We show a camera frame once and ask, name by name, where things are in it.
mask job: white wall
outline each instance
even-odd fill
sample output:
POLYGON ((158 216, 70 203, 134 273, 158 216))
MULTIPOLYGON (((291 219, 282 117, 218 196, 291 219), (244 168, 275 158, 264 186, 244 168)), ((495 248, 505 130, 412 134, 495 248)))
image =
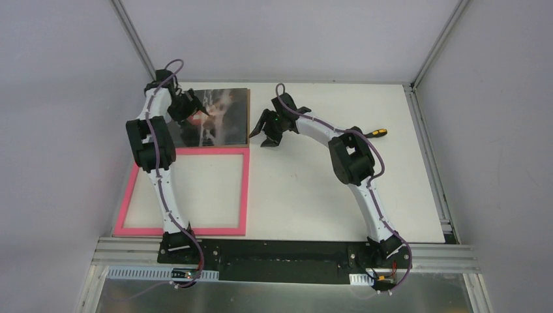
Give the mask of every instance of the white wall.
POLYGON ((0 310, 73 312, 147 75, 106 0, 3 0, 0 29, 0 310))
POLYGON ((411 82, 458 0, 124 0, 181 80, 411 82))
POLYGON ((551 312, 553 1, 474 0, 419 88, 496 312, 551 312))

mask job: white tabletop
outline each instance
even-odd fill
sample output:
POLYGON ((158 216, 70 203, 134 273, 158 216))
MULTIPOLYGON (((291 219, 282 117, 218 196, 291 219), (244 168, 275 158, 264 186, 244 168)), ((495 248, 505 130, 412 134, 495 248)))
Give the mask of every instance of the white tabletop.
MULTIPOLYGON (((250 129, 263 109, 273 109, 275 83, 182 85, 194 89, 249 88, 250 129)), ((401 85, 289 83, 286 91, 298 107, 310 108, 337 127, 357 126, 365 133, 388 129, 388 135, 372 140, 386 165, 384 176, 376 181, 384 209, 409 242, 444 242, 401 85)), ((250 140, 247 233, 240 238, 366 240, 359 207, 350 190, 335 177, 327 148, 292 132, 284 133, 276 148, 261 148, 264 139, 261 133, 250 140)), ((240 164, 236 156, 210 156, 203 160, 180 156, 177 159, 178 170, 174 175, 177 193, 188 194, 179 200, 185 202, 179 203, 179 209, 182 214, 188 214, 193 227, 237 224, 240 164)), ((161 227, 153 187, 149 192, 149 182, 142 174, 139 173, 125 225, 161 227)))

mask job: yellow and black screwdriver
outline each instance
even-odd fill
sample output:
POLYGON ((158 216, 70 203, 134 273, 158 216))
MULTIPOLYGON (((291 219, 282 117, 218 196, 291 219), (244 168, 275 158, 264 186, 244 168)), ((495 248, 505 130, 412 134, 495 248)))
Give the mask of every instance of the yellow and black screwdriver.
POLYGON ((388 134, 388 130, 385 128, 377 129, 374 132, 369 132, 368 134, 365 134, 365 137, 367 138, 379 138, 382 136, 385 136, 388 134))

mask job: pink frame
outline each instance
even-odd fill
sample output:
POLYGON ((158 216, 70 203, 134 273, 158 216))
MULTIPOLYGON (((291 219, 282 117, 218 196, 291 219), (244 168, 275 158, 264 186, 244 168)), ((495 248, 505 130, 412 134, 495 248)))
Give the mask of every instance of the pink frame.
MULTIPOLYGON (((249 148, 178 148, 177 155, 242 155, 242 189, 240 194, 240 211, 238 218, 238 227, 236 228, 194 228, 194 233, 201 236, 244 236, 246 235, 246 215, 248 210, 248 182, 250 175, 250 149, 249 148)), ((161 236, 162 228, 126 228, 125 218, 128 213, 128 206, 134 190, 134 184, 138 176, 139 167, 134 164, 130 177, 128 178, 127 188, 119 216, 113 229, 114 236, 161 236)))

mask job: pink picture frame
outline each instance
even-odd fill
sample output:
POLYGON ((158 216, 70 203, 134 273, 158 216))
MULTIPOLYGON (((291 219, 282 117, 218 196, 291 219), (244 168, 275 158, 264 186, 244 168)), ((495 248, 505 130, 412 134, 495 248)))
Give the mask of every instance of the pink picture frame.
MULTIPOLYGON (((248 210, 248 182, 250 175, 250 149, 249 148, 177 148, 177 155, 242 155, 242 184, 240 191, 240 208, 238 227, 236 228, 193 228, 194 233, 200 236, 244 236, 246 235, 246 215, 248 210)), ((138 176, 139 167, 133 164, 128 178, 127 188, 121 203, 119 215, 113 229, 114 236, 141 237, 161 236, 162 228, 129 228, 125 227, 130 199, 134 190, 134 184, 138 176)))

